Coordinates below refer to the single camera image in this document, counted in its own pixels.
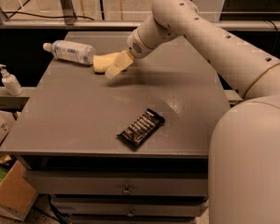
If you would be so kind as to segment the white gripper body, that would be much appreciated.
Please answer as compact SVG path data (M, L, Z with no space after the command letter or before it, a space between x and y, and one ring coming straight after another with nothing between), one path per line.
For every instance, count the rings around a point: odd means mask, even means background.
M150 46L151 32L148 29L142 29L140 27L132 31L127 38L127 45L129 52L136 59L142 59L148 56L153 51Z

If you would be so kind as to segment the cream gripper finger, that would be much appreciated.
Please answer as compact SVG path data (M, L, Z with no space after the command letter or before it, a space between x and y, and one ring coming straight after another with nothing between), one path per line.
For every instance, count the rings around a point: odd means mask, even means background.
M105 71L105 76L109 79L117 76L133 63L133 55L128 50L123 50Z

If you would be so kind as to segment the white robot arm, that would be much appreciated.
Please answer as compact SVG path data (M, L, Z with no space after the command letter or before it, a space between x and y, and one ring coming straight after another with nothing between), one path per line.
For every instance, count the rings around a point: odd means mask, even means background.
M280 224L280 59L205 20L190 0L153 0L106 76L176 35L229 85L232 107L209 146L209 224Z

